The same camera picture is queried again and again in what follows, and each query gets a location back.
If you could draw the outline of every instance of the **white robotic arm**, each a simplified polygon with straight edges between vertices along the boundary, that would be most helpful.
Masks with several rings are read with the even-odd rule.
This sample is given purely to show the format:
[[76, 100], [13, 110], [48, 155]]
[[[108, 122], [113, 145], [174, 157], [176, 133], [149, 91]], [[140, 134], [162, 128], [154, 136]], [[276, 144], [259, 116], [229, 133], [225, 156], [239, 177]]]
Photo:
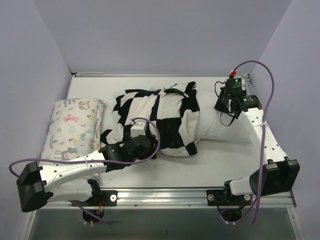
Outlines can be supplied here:
[[[261, 196], [290, 191], [300, 165], [297, 160], [289, 159], [281, 149], [273, 133], [266, 122], [263, 122], [263, 108], [255, 95], [247, 95], [242, 88], [242, 79], [227, 79], [225, 86], [221, 88], [216, 110], [233, 114], [246, 129], [256, 152], [260, 154], [263, 140], [263, 125], [265, 125], [263, 168], [261, 182]], [[251, 176], [226, 181], [226, 198], [235, 199], [234, 196], [257, 195], [259, 170]]]
[[135, 164], [136, 159], [146, 161], [155, 155], [159, 147], [145, 121], [138, 120], [130, 132], [126, 141], [107, 144], [88, 155], [65, 162], [67, 164], [57, 161], [42, 166], [36, 161], [27, 164], [17, 179], [21, 210], [34, 211], [54, 201], [86, 202], [91, 199], [91, 204], [98, 204], [101, 191], [97, 181], [74, 180], [123, 169]]

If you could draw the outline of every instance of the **floral pillow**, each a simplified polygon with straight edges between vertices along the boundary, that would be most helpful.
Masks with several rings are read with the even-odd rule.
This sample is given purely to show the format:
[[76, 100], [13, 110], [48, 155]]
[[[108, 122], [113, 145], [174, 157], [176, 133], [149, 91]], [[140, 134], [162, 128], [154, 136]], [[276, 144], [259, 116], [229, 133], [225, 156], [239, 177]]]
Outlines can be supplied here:
[[68, 161], [99, 149], [104, 106], [97, 98], [57, 101], [41, 158]]

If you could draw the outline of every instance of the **purple wall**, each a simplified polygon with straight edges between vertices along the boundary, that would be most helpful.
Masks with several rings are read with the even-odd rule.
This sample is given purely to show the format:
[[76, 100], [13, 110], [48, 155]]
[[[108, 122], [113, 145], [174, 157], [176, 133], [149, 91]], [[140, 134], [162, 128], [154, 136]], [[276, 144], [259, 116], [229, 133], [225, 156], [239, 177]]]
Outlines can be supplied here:
[[33, 1], [73, 72], [183, 76], [225, 76], [259, 59], [291, 2]]
[[40, 156], [71, 74], [31, 0], [1, 0], [0, 33], [0, 239], [15, 240], [26, 215], [8, 165]]
[[[301, 166], [293, 193], [308, 240], [320, 235], [319, 10], [319, 0], [293, 0], [260, 58], [275, 77], [268, 123], [284, 151]], [[252, 85], [265, 104], [271, 81], [260, 66], [254, 68]]]

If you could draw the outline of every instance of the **checkered fabric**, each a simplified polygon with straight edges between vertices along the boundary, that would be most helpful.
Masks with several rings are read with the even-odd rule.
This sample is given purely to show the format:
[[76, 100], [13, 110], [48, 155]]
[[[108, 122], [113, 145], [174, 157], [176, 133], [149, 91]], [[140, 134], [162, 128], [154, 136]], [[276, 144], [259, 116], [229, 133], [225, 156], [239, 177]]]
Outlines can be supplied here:
[[[195, 132], [200, 114], [196, 94], [194, 81], [165, 89], [130, 89], [117, 93], [112, 112], [114, 129], [107, 129], [100, 139], [105, 144], [125, 141], [130, 135], [130, 120], [143, 117], [158, 128], [160, 150], [165, 155], [193, 156], [197, 154]], [[150, 132], [157, 135], [152, 126]]]

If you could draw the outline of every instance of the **white pillow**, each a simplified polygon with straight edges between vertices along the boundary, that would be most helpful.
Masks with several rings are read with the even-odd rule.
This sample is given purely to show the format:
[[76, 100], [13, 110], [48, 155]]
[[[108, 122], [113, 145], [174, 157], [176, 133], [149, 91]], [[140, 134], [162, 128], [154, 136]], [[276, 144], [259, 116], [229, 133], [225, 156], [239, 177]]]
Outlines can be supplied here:
[[[195, 139], [236, 140], [251, 143], [246, 129], [235, 119], [230, 126], [220, 122], [220, 111], [215, 110], [218, 97], [213, 90], [197, 90], [196, 99], [200, 108], [200, 117], [195, 129]], [[231, 116], [223, 113], [221, 121], [228, 125]]]
[[104, 106], [105, 101], [97, 98], [57, 101], [41, 158], [68, 161], [99, 149]]

